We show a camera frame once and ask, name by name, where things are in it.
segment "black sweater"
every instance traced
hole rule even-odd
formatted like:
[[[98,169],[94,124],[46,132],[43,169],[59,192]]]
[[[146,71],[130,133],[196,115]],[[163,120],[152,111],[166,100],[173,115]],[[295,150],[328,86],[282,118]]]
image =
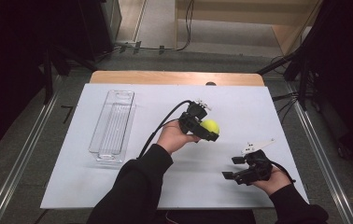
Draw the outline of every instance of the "black sweater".
[[[126,162],[112,190],[94,207],[87,223],[150,223],[162,191],[162,177],[173,164],[159,145],[152,145],[138,160]],[[293,185],[270,196],[277,223],[325,223],[327,212],[305,202]]]

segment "gray floor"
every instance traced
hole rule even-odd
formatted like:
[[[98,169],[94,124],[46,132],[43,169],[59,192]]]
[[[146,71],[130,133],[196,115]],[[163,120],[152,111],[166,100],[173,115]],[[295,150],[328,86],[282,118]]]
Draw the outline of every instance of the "gray floor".
[[[174,51],[159,55],[157,51],[152,50],[140,50],[139,53],[133,54],[131,50],[126,50],[123,53],[117,52],[111,57],[107,57],[98,66],[102,70],[250,73],[263,68],[270,61],[270,58],[264,57]],[[35,223],[43,213],[39,205],[71,119],[69,118],[64,123],[68,110],[62,108],[62,105],[75,106],[77,104],[83,85],[90,80],[90,76],[90,71],[78,67],[74,69],[70,77],[64,79],[57,101],[41,136],[38,138],[20,182],[11,194],[11,200],[0,223]],[[272,95],[287,93],[286,83],[279,75],[268,74],[264,80]],[[43,108],[43,99],[43,92],[40,92],[16,119],[0,142],[0,187],[12,169],[37,116]],[[280,108],[287,101],[276,102],[275,107]],[[335,143],[324,120],[311,108],[309,113],[353,207],[353,161],[345,161],[338,157]],[[294,109],[291,109],[286,116],[283,127],[302,181],[306,186],[310,203],[317,203],[328,211],[330,214],[329,223],[342,223],[328,185],[318,168],[317,160],[307,140],[302,123]],[[84,223],[90,211],[90,209],[49,210],[40,223]],[[276,221],[273,209],[257,209],[254,213],[258,223],[274,223]]]

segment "white table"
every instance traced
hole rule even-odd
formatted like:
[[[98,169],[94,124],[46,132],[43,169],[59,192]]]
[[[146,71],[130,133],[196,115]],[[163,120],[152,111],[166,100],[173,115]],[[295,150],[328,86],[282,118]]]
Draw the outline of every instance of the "white table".
[[[219,139],[215,143],[201,141],[187,144],[173,154],[174,164],[164,176],[159,208],[272,207],[264,192],[225,180],[221,173],[247,169],[246,165],[234,165],[231,157],[240,156],[241,149],[248,141],[272,138],[275,143],[264,149],[266,156],[289,171],[296,179],[296,189],[307,200],[266,87],[87,84],[80,96],[41,208],[94,207],[112,188],[119,170],[98,164],[88,151],[106,94],[110,90],[135,92],[136,110],[126,153],[127,161],[138,156],[150,134],[178,103],[200,98],[213,108],[205,118],[217,121]],[[178,118],[186,108],[182,106],[170,119]]]

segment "yellow-green ball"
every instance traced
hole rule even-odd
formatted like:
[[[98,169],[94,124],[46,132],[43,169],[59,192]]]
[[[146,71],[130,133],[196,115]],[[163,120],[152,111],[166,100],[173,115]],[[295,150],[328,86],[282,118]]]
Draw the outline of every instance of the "yellow-green ball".
[[[216,134],[219,134],[219,126],[218,124],[212,120],[212,119],[206,119],[204,120],[203,122],[200,123],[200,125],[209,130],[210,132],[213,132],[213,133],[216,133]]]

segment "transparent plastic tray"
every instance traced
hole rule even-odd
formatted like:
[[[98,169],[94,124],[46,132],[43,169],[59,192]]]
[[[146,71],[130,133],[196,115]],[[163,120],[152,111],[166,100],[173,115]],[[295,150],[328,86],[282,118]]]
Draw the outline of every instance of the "transparent plastic tray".
[[[98,161],[124,162],[134,112],[133,91],[110,91],[107,94],[89,148]]]

